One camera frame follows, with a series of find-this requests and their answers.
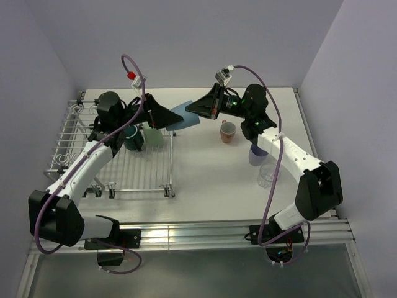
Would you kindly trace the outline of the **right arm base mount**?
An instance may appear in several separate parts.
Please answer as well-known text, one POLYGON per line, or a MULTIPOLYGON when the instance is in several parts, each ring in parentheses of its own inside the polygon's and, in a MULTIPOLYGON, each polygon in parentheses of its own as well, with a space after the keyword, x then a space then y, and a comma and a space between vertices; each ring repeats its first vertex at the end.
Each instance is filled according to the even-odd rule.
MULTIPOLYGON (((244 239, 251 242, 252 245, 257 245, 258 244, 258 234, 259 234, 259 229, 260 225, 250 225, 249 226, 249 232, 245 234, 244 239)), ((273 239, 274 237, 278 236, 281 234, 283 230, 279 228, 279 226, 276 223, 267 223, 264 225, 264 229, 262 232, 262 242, 266 242, 270 239, 273 239)), ((288 241, 291 241, 292 243, 303 243, 305 241, 305 238, 303 236, 303 230, 301 227, 298 229, 280 237, 279 239, 275 240, 272 242, 272 244, 287 244, 288 241)))

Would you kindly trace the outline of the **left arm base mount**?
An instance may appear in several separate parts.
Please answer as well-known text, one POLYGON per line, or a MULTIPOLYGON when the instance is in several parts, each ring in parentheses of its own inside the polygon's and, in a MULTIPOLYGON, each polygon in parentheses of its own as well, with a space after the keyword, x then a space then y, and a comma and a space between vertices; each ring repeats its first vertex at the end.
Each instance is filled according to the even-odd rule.
POLYGON ((101 270, 112 274, 132 273, 140 268, 143 262, 142 256, 134 251, 140 247, 141 230, 120 230, 107 238, 95 238, 84 241, 85 250, 97 251, 97 264, 101 270), (126 271, 117 271, 128 256, 132 256, 136 265, 126 271))

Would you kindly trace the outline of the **dark green mug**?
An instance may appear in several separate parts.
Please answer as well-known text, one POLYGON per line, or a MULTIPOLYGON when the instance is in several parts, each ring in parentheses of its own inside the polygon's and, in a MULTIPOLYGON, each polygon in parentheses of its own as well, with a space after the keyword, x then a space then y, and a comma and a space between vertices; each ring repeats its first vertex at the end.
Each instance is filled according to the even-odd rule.
POLYGON ((125 148, 130 151, 142 152, 145 141, 139 127, 137 125, 132 125, 125 128, 123 131, 125 134, 123 143, 125 148))

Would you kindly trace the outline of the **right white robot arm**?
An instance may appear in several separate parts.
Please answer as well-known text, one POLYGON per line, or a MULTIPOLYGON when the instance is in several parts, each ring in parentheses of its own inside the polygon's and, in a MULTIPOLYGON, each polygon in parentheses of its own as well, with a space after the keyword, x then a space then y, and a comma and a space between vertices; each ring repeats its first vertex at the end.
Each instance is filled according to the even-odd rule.
POLYGON ((281 132, 281 123, 266 113, 268 92, 250 84, 243 96, 230 94, 216 83, 204 97, 186 106, 186 111, 206 119, 219 114, 242 118, 241 130, 253 145, 276 158, 297 181, 295 200, 269 220, 269 236, 282 242, 290 228, 317 219, 343 202, 340 172, 332 161, 323 162, 301 149, 281 132))

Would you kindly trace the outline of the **light green cup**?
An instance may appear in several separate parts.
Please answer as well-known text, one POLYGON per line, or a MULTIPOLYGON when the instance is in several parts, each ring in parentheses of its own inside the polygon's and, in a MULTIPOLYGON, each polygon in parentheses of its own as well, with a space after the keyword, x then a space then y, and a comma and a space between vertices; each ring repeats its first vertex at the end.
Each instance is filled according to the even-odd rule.
POLYGON ((164 143, 162 131, 150 127, 147 122, 143 123, 143 135, 146 143, 152 147, 160 147, 164 143))

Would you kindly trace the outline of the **blue cup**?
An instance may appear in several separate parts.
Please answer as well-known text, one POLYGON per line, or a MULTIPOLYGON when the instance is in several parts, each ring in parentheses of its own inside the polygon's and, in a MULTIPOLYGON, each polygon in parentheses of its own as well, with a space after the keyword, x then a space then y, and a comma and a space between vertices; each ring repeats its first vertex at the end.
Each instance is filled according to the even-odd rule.
POLYGON ((197 114, 185 110, 185 108, 191 103, 193 103, 193 101, 187 101, 171 109, 171 112, 181 116, 183 118, 183 121, 166 127, 167 131, 186 129, 200 123, 200 118, 197 114))

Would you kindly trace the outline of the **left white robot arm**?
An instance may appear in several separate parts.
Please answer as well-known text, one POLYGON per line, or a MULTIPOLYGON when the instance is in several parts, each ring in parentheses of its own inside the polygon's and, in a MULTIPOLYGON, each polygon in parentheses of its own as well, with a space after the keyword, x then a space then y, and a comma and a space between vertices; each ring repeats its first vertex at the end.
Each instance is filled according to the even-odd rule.
POLYGON ((147 93, 125 104, 119 95, 107 91, 96 101, 97 117, 81 154, 66 172, 44 191, 35 190, 28 198, 30 232, 39 251, 48 254, 42 239, 72 247, 80 240, 99 239, 107 248, 120 243, 120 223, 110 217, 95 215, 84 218, 78 205, 98 172, 121 149, 124 130, 146 122, 164 129, 184 119, 160 105, 147 93))

